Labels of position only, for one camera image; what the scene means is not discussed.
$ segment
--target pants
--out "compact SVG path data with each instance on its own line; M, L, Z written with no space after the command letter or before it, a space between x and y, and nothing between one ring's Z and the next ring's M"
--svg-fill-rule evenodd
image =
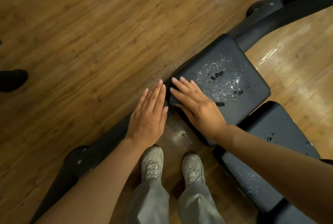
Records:
M203 183L185 189L178 201L178 215L182 224L224 224ZM134 190L125 223L169 224L169 194L160 180L145 180Z

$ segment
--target person's right hand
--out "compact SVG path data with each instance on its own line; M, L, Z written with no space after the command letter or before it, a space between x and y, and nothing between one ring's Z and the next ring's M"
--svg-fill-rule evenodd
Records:
M183 77L180 77L180 80L173 77L172 82L180 90L170 88L174 97L181 102L176 106L183 110L203 136L216 142L227 128L227 123L216 104L202 93L193 80L189 82Z

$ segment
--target beige sneaker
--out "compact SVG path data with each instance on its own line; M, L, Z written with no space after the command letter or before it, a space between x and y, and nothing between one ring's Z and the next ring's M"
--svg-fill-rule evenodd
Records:
M164 155L159 146L152 146L144 151L141 161L141 180L159 179L162 177Z
M203 164L197 154L189 154L184 157L181 170L185 178L185 186L188 188L193 183L205 183Z

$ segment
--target person's left hand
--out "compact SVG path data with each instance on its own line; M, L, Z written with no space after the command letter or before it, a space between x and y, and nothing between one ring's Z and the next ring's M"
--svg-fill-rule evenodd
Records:
M160 79L151 90L145 89L131 115L126 138L133 139L144 149L154 145L164 132L169 108L163 108L165 92Z

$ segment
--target shoelace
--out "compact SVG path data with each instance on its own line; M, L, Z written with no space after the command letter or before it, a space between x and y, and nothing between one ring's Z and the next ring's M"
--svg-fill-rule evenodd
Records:
M156 161L149 161L147 165L146 178L159 178L161 176L161 170L159 169L159 163Z
M190 169L189 181L191 183L197 183L197 182L205 183L206 182L204 176L201 175L201 172L199 171L198 168Z

